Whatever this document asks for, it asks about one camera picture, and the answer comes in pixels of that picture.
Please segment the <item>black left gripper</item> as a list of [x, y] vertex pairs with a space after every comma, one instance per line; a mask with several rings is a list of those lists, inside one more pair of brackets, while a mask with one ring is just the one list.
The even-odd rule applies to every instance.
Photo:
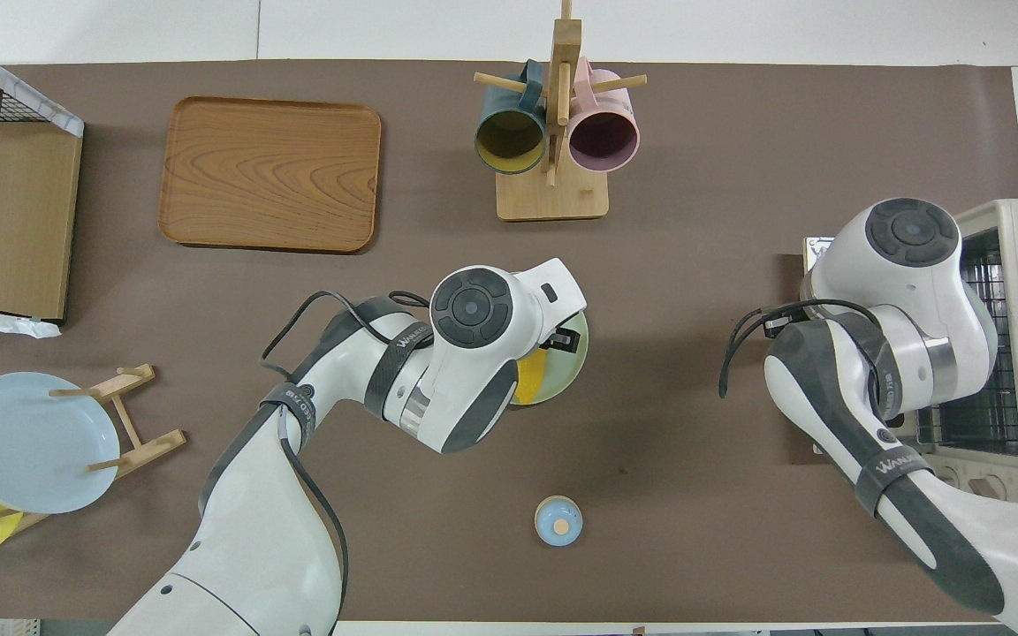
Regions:
[[530, 313], [538, 319], [538, 335], [551, 335], [551, 347], [558, 351], [577, 351], [581, 333], [576, 329], [558, 329], [562, 322], [581, 313], [589, 303], [571, 271], [560, 258], [542, 262], [532, 269], [513, 274], [532, 298]]

